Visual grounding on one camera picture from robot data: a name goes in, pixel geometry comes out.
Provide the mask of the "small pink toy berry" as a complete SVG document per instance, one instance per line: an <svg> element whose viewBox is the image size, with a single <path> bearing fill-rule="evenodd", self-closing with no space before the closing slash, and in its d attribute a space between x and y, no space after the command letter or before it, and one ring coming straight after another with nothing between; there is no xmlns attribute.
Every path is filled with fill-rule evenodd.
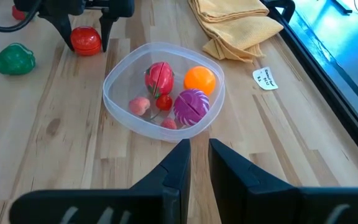
<svg viewBox="0 0 358 224"><path fill-rule="evenodd" d="M163 128L167 128L167 129L177 129L177 124L175 122L174 119L172 118L165 118L162 122L161 122L161 127Z"/></svg>

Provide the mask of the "purple toy cabbage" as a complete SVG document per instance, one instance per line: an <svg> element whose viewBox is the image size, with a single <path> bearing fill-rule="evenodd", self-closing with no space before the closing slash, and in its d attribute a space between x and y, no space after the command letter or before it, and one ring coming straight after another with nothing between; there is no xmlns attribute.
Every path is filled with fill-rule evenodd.
<svg viewBox="0 0 358 224"><path fill-rule="evenodd" d="M176 119L186 126L197 124L208 111L209 98L195 88L182 91L173 104Z"/></svg>

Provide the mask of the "red split toy apple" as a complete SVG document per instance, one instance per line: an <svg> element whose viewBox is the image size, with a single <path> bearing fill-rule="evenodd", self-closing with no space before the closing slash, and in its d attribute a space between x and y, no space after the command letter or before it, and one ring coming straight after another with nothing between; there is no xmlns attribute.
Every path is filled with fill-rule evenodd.
<svg viewBox="0 0 358 224"><path fill-rule="evenodd" d="M173 90L174 72L168 62L153 63L145 71L145 85L155 98L167 95Z"/></svg>

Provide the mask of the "red toy tomato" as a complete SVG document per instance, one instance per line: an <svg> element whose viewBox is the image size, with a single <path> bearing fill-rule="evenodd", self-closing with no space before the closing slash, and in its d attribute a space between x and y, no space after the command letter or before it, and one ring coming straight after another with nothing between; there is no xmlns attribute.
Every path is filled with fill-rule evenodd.
<svg viewBox="0 0 358 224"><path fill-rule="evenodd" d="M73 29L70 40L78 55L92 56L101 51L101 38L93 27L81 26Z"/></svg>

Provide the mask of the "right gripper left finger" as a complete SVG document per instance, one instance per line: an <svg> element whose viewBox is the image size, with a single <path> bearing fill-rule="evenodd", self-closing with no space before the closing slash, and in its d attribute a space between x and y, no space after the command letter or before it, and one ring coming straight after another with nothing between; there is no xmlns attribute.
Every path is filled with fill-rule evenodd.
<svg viewBox="0 0 358 224"><path fill-rule="evenodd" d="M10 224L186 224L191 146L181 140L129 189L37 190L20 196Z"/></svg>

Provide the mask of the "yellow folded cloth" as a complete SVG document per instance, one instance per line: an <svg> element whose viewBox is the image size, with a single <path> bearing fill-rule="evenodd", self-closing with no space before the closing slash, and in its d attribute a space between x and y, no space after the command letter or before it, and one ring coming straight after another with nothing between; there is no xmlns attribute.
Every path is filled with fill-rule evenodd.
<svg viewBox="0 0 358 224"><path fill-rule="evenodd" d="M283 26L269 18L261 0L188 0L201 28L209 37L203 51L218 59L246 63L264 56L260 43Z"/></svg>

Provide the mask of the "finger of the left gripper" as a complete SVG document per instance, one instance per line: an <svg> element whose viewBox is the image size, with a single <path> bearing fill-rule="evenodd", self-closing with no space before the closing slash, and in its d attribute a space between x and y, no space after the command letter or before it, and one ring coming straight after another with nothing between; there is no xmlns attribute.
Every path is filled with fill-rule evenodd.
<svg viewBox="0 0 358 224"><path fill-rule="evenodd" d="M100 17L99 22L101 25L101 42L103 52L107 51L108 43L109 43L109 35L111 31L111 27L114 22L118 20L117 17Z"/></svg>
<svg viewBox="0 0 358 224"><path fill-rule="evenodd" d="M67 14L61 15L43 15L39 14L39 17L49 21L59 32L62 39L65 41L69 49L73 52L74 48L70 39L71 36L71 23Z"/></svg>

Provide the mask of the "bright red toy cherry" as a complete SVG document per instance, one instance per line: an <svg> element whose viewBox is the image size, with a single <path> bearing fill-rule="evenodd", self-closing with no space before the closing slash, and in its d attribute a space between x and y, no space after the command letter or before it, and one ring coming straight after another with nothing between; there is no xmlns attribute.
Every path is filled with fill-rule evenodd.
<svg viewBox="0 0 358 224"><path fill-rule="evenodd" d="M153 115L149 120L154 120L161 112L170 111L173 100L170 95L161 95L157 98L155 105L158 108L158 113Z"/></svg>

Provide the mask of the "black aluminium table frame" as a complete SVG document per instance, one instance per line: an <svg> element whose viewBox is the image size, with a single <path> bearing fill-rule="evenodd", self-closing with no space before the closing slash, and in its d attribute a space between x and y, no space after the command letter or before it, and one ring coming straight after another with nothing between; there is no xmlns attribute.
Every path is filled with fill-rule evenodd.
<svg viewBox="0 0 358 224"><path fill-rule="evenodd" d="M354 110L289 23L281 19L274 20L284 26L284 29L280 31L282 39L358 146L358 117Z"/></svg>

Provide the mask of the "red toy strawberry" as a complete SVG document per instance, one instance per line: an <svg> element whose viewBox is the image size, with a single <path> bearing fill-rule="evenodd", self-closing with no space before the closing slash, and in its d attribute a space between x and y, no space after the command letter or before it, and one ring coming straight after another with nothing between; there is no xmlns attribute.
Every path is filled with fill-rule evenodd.
<svg viewBox="0 0 358 224"><path fill-rule="evenodd" d="M18 10L15 5L12 6L12 16L14 19L18 21L23 21L26 15L26 12Z"/></svg>

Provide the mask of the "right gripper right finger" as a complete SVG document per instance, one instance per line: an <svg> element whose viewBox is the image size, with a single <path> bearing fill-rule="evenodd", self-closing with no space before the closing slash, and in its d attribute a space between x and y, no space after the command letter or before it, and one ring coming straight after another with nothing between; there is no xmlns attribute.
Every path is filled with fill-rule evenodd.
<svg viewBox="0 0 358 224"><path fill-rule="evenodd" d="M358 187L295 187L217 139L208 159L222 224L358 224Z"/></svg>

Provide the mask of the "pink toy peach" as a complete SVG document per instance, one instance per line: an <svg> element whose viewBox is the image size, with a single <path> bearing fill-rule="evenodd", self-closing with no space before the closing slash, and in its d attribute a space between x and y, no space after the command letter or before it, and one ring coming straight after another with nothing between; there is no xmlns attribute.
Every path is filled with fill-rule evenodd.
<svg viewBox="0 0 358 224"><path fill-rule="evenodd" d="M149 108L150 100L143 96L136 97L129 102L130 111L137 116L142 116Z"/></svg>

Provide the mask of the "clear plastic tupperware container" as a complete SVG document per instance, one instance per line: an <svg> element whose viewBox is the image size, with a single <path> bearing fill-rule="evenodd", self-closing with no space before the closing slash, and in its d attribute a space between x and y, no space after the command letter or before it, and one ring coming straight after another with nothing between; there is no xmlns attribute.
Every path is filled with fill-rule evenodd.
<svg viewBox="0 0 358 224"><path fill-rule="evenodd" d="M209 111L194 126L178 125L178 129L163 128L160 123L166 118L175 118L172 110L158 112L154 99L145 84L145 72L157 62L167 62L174 73L173 100L184 90L186 72L195 66L210 69L216 77L216 87L209 96ZM137 96L150 99L150 109L137 116L130 112L129 102ZM103 100L109 113L130 130L161 141L178 142L192 138L204 131L217 117L224 104L225 84L221 67L209 58L190 49L165 42L151 42L140 46L124 57L109 73L103 84Z"/></svg>

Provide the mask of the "orange toy fruit ball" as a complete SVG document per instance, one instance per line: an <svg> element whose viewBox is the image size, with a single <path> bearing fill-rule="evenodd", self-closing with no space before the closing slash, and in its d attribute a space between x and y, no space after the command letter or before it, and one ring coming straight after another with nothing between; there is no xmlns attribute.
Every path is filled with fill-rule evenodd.
<svg viewBox="0 0 358 224"><path fill-rule="evenodd" d="M183 81L184 89L198 89L209 96L216 87L216 77L207 67L195 66L187 71Z"/></svg>

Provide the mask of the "green toy bell pepper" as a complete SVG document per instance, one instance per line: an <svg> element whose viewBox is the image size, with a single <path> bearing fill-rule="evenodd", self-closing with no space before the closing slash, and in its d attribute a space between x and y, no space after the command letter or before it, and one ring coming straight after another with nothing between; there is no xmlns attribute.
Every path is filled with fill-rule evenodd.
<svg viewBox="0 0 358 224"><path fill-rule="evenodd" d="M33 51L20 43L12 43L0 52L0 73L25 75L35 68Z"/></svg>

